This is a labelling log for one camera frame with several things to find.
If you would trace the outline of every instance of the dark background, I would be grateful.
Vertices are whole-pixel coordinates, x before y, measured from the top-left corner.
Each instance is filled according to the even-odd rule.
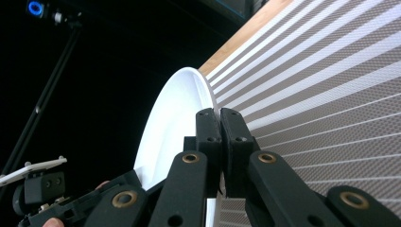
[[[154,101],[179,69],[199,68],[241,26],[199,1],[53,1],[82,12],[83,28],[18,168],[63,155],[67,194],[131,170]],[[3,169],[64,49],[71,29],[26,14],[26,1],[0,12],[0,169]],[[15,226],[11,197],[0,223]]]

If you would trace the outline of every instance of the black bracket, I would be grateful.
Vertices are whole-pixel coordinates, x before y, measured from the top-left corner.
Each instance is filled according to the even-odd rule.
[[[210,108],[198,112],[196,136],[184,138],[167,178],[147,192],[132,170],[76,200],[29,213],[19,226],[43,226],[54,217],[66,226],[201,227],[221,171],[226,196],[246,199],[252,226],[401,226],[399,217],[358,188],[333,187],[327,197],[312,191],[280,155],[260,150],[239,112],[223,108],[220,119]]]

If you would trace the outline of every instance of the white plate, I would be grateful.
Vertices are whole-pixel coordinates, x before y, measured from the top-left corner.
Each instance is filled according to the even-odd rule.
[[[145,190],[166,178],[183,138],[196,135],[195,115],[214,108],[216,99],[204,76],[194,68],[176,72],[159,94],[142,135],[134,169]],[[213,226],[216,200],[207,202],[206,226]]]

